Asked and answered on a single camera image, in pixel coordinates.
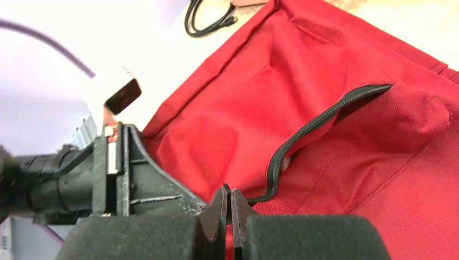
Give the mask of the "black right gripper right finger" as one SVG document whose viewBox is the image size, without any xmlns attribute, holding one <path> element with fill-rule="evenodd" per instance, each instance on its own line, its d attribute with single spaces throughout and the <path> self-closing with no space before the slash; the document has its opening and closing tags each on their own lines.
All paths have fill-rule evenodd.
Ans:
<svg viewBox="0 0 459 260">
<path fill-rule="evenodd" d="M 240 190 L 231 192 L 235 259 L 390 259 L 364 217 L 346 214 L 264 215 Z"/>
</svg>

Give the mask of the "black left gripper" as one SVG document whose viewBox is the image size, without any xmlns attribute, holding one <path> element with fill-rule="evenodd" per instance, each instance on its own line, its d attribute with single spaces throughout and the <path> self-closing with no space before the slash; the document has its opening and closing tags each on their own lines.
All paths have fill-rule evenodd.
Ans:
<svg viewBox="0 0 459 260">
<path fill-rule="evenodd" d="M 134 125 L 106 125 L 84 149 L 13 157 L 1 149 L 1 220 L 75 224 L 85 216 L 199 215 L 208 204 L 164 171 Z"/>
</svg>

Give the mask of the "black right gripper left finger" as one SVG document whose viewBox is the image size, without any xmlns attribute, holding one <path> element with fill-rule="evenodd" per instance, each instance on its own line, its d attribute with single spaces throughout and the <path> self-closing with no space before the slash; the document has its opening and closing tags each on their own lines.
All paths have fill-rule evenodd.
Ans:
<svg viewBox="0 0 459 260">
<path fill-rule="evenodd" d="M 88 217 L 57 259 L 225 259 L 228 186 L 197 216 Z"/>
</svg>

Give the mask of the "red backpack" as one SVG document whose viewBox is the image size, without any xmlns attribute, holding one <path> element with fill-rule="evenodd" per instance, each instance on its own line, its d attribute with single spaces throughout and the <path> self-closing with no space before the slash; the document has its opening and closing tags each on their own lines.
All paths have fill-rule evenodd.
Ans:
<svg viewBox="0 0 459 260">
<path fill-rule="evenodd" d="M 356 214 L 393 259 L 458 259 L 458 72 L 324 1 L 270 1 L 159 107 L 154 160 L 205 201 Z"/>
</svg>

